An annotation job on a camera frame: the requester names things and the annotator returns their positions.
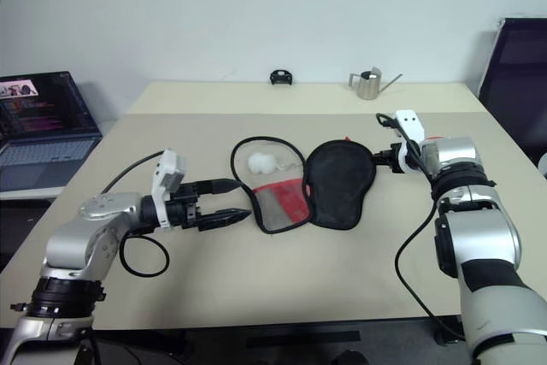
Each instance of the beige table surface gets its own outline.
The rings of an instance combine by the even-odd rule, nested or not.
[[[196,83],[153,81],[129,114],[347,115],[389,113],[485,112],[462,83],[395,83],[374,100],[361,100],[347,85],[267,83]]]
[[[505,131],[485,112],[421,114],[427,135],[473,137],[488,176],[523,241],[520,274],[547,297],[544,229],[547,182]],[[10,303],[27,301],[35,286],[48,237],[72,218],[125,166],[164,147],[188,161],[186,181],[230,177],[229,155],[242,138],[273,135],[307,156],[317,145],[346,135],[371,151],[396,141],[373,115],[126,115],[91,154],[0,276],[0,326],[12,327]],[[131,172],[113,192],[150,192],[153,162]],[[249,208],[242,191],[203,196],[203,212]],[[140,279],[116,259],[98,303],[98,329],[214,327],[303,321],[423,316],[397,280],[397,247],[425,218],[431,205],[425,178],[380,168],[367,194],[358,227],[337,232],[312,225],[267,235],[252,217],[231,227],[154,234],[171,254],[161,277]],[[154,270],[162,256],[135,241],[128,258]],[[459,312],[456,282],[437,268],[433,227],[410,245],[403,273],[433,312]]]

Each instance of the white fluffy object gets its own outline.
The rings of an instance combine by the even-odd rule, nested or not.
[[[272,174],[279,169],[273,154],[262,154],[261,152],[251,154],[247,159],[247,165],[253,174]]]

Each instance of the laptop screen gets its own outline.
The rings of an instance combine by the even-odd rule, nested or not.
[[[0,77],[2,139],[98,132],[69,72]]]

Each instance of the black mesh pouch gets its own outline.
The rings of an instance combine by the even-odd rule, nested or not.
[[[305,195],[312,208],[311,223],[350,230],[361,219],[363,200],[376,176],[373,156],[349,140],[328,141],[306,161]]]

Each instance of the white wall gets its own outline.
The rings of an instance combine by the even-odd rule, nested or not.
[[[99,120],[151,79],[476,81],[498,18],[545,0],[0,0],[0,70],[67,69]],[[101,110],[104,103],[110,109]]]

